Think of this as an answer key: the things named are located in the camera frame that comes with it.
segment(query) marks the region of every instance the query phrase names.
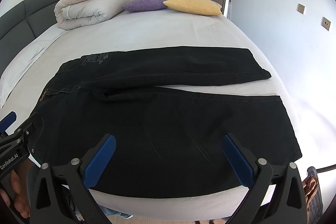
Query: electrical socket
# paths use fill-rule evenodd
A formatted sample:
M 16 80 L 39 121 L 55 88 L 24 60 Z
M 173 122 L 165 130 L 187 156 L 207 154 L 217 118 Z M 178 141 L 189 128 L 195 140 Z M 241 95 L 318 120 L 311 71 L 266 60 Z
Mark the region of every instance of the electrical socket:
M 299 4 L 298 7 L 297 7 L 297 11 L 304 14 L 305 13 L 305 9 L 306 7 L 303 6 L 302 4 Z
M 322 26 L 325 27 L 327 30 L 330 29 L 331 22 L 326 19 L 325 17 L 322 19 Z

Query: light switch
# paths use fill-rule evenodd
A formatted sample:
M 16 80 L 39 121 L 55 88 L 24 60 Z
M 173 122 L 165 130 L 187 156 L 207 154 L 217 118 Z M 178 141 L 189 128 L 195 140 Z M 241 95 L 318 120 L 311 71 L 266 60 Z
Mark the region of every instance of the light switch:
M 304 7 L 302 4 L 299 4 L 297 7 L 298 12 L 304 14 L 306 7 Z
M 327 30 L 330 29 L 330 24 L 331 24 L 331 22 L 328 19 L 326 19 L 325 17 L 322 19 L 322 26 L 325 27 Z

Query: human hand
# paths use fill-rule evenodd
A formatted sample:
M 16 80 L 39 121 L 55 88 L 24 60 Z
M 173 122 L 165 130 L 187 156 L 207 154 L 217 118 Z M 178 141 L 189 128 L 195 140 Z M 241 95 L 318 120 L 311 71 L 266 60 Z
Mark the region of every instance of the human hand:
M 16 174 L 14 170 L 11 171 L 10 173 L 10 184 L 12 186 L 12 189 L 16 193 L 16 197 L 14 200 L 14 207 L 15 209 L 21 214 L 23 218 L 28 218 L 30 214 L 30 206 L 28 202 L 27 196 L 24 194 L 25 191 L 22 190 L 22 186 L 20 183 L 20 178 Z M 0 189 L 0 195 L 4 202 L 7 204 L 9 207 L 11 204 L 11 201 L 7 195 L 7 193 Z

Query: blue jeans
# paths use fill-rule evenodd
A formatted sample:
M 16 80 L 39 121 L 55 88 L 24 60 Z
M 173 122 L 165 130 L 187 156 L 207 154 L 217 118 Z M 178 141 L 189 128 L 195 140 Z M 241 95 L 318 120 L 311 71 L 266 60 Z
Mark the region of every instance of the blue jeans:
M 31 200 L 33 198 L 33 190 L 34 190 L 34 185 L 37 179 L 37 175 L 39 172 L 40 168 L 37 165 L 33 165 L 28 173 L 27 173 L 27 194 L 28 194 L 28 200 L 29 204 L 31 204 Z M 70 195 L 70 190 L 67 188 L 64 188 L 66 190 L 66 198 L 68 201 L 68 204 L 70 208 L 78 215 L 80 215 L 80 211 L 78 210 L 77 206 L 74 204 L 71 195 Z M 129 217 L 129 214 L 124 214 L 103 206 L 98 205 L 101 211 L 106 215 L 106 216 L 122 216 L 122 217 Z

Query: blue rubber tip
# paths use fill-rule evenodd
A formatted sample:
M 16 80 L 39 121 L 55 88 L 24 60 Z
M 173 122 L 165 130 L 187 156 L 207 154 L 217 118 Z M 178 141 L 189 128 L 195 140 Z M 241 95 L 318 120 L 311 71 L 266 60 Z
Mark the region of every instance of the blue rubber tip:
M 222 149 L 241 185 L 252 188 L 253 169 L 228 135 L 222 138 Z
M 88 164 L 84 171 L 83 180 L 86 189 L 94 187 L 98 183 L 99 178 L 116 150 L 116 146 L 116 138 L 111 135 Z
M 2 121 L 0 121 L 0 134 L 4 133 L 16 121 L 16 113 L 9 113 Z

